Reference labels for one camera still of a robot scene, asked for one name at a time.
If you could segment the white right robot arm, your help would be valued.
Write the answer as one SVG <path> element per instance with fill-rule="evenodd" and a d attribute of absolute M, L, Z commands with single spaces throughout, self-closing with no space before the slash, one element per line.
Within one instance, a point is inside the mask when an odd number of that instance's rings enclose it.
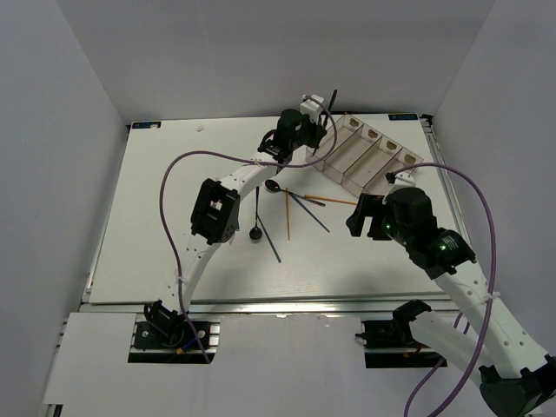
<path fill-rule="evenodd" d="M 423 190 L 363 193 L 346 221 L 352 236 L 361 236 L 367 218 L 368 237 L 399 243 L 479 336 L 468 340 L 424 301 L 411 300 L 394 310 L 390 322 L 399 344 L 426 345 L 460 369 L 472 365 L 470 378 L 497 416 L 525 416 L 554 398 L 554 357 L 534 341 L 500 297 L 488 291 L 475 253 L 456 231 L 438 226 Z"/>

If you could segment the black steak knife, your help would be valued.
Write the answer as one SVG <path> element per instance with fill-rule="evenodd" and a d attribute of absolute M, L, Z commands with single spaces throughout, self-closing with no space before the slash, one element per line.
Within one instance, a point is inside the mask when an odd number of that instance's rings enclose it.
<path fill-rule="evenodd" d="M 330 98 L 330 101 L 329 101 L 329 104 L 328 104 L 328 112 L 331 112 L 331 111 L 332 111 L 332 108 L 333 108 L 333 106 L 334 106 L 335 99 L 336 99 L 336 97 L 337 97 L 337 92 L 338 92 L 338 89 L 334 89 L 333 94 L 332 94 L 332 96 L 331 96 L 331 98 Z M 321 126 L 322 126 L 325 130 L 327 129 L 327 125 L 328 125 L 328 120 L 329 120 L 329 118 L 330 118 L 329 116 L 326 116 L 326 115 L 325 115 L 324 122 L 321 123 Z M 316 153 L 316 150 L 317 150 L 317 149 L 318 149 L 318 148 L 315 148 L 315 149 L 314 149 L 313 156 L 314 156 L 314 154 Z"/>

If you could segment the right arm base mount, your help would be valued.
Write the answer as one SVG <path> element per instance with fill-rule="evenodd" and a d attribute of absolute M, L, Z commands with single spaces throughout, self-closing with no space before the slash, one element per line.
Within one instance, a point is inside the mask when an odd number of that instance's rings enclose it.
<path fill-rule="evenodd" d="M 364 348 L 368 369 L 432 368 L 443 357 L 430 347 L 407 338 L 393 320 L 361 323 L 355 339 Z"/>

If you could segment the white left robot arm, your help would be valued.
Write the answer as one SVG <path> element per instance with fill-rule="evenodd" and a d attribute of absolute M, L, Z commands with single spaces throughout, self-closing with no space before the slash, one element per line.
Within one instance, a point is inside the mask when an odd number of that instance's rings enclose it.
<path fill-rule="evenodd" d="M 220 180 L 207 179 L 202 183 L 177 278 L 177 300 L 183 313 L 189 311 L 195 288 L 211 257 L 223 243 L 234 239 L 242 200 L 289 166 L 298 148 L 318 148 L 326 133 L 319 110 L 286 109 L 276 128 L 263 137 L 257 152 L 243 160 L 240 168 Z"/>

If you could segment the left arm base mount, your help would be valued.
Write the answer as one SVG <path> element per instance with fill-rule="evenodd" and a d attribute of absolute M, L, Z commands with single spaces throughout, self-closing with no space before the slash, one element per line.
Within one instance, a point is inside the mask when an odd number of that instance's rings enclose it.
<path fill-rule="evenodd" d="M 207 365 L 215 356 L 215 324 L 193 321 L 195 332 L 184 315 L 169 310 L 161 301 L 143 306 L 142 318 L 134 327 L 129 348 L 131 364 Z"/>

